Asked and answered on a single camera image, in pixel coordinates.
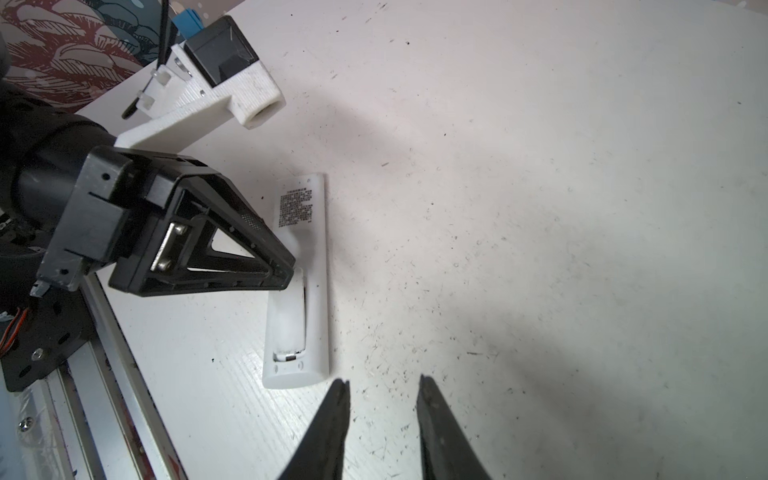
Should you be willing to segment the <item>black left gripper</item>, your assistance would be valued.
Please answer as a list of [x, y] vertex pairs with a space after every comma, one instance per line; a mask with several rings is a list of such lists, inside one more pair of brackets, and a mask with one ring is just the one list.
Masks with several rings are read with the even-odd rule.
[[[118, 258], [138, 210], [134, 244]], [[140, 297], [281, 291], [295, 267], [217, 170], [191, 157], [99, 146], [85, 158], [37, 279], [72, 292], [115, 261], [110, 287]]]

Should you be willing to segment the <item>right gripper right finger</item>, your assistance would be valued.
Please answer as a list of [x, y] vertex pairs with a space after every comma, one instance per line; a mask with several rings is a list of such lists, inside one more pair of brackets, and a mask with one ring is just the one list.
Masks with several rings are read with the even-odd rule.
[[423, 479], [490, 479], [430, 376], [420, 377], [416, 411]]

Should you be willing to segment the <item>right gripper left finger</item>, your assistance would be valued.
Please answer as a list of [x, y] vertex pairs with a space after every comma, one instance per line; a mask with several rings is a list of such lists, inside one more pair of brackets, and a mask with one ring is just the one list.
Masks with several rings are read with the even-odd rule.
[[350, 414], [349, 382], [335, 379], [279, 479], [341, 479]]

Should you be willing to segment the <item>white remote control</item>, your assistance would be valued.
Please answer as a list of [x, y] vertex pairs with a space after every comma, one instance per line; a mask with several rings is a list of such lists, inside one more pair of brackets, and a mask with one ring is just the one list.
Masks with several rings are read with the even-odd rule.
[[278, 182], [272, 230], [295, 257], [288, 287], [268, 295], [262, 384], [293, 389], [330, 374], [326, 179]]

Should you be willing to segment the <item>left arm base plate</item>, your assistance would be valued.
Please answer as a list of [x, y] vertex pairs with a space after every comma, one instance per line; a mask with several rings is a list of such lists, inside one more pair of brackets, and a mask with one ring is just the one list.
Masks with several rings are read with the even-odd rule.
[[21, 310], [1, 330], [1, 368], [5, 388], [21, 392], [59, 368], [96, 336], [83, 293], [52, 289]]

